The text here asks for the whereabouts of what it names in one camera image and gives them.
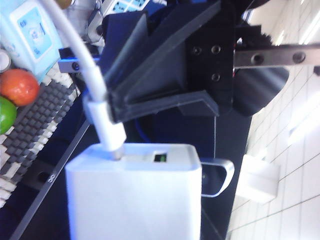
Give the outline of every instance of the black surface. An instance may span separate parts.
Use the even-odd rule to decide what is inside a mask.
[[[218,158],[233,161],[235,174],[230,186],[220,196],[202,198],[202,240],[221,240],[226,236],[250,121],[250,118],[243,117],[235,111],[217,118],[216,155]],[[141,130],[152,142],[193,144],[200,157],[213,156],[214,122],[212,117],[185,117],[177,108],[174,108],[147,116],[141,119],[139,124]],[[134,121],[127,122],[125,129],[128,142],[143,142]],[[97,141],[94,128],[89,128],[74,154],[78,154]],[[53,144],[47,144],[48,148],[51,147],[51,149],[48,149],[47,153],[44,152],[43,157],[52,154]],[[19,208],[21,208],[23,205],[25,208],[32,199],[30,196],[28,201],[20,204],[19,200],[24,196],[26,189],[29,189],[33,196],[37,194],[37,191],[27,188],[21,183],[18,187],[23,189],[14,192],[15,197],[11,199],[10,206],[20,205]],[[12,215],[9,218],[12,222],[17,221]],[[67,196],[63,171],[45,196],[21,239],[69,239]]]

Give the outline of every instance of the silver metal bar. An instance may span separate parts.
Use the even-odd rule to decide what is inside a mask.
[[[235,50],[234,68],[268,68],[294,65],[319,65],[320,43],[280,45],[257,49]]]

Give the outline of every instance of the charger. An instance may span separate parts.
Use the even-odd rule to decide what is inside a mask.
[[[199,240],[196,149],[125,143],[123,152],[115,161],[95,144],[66,165],[71,239]]]

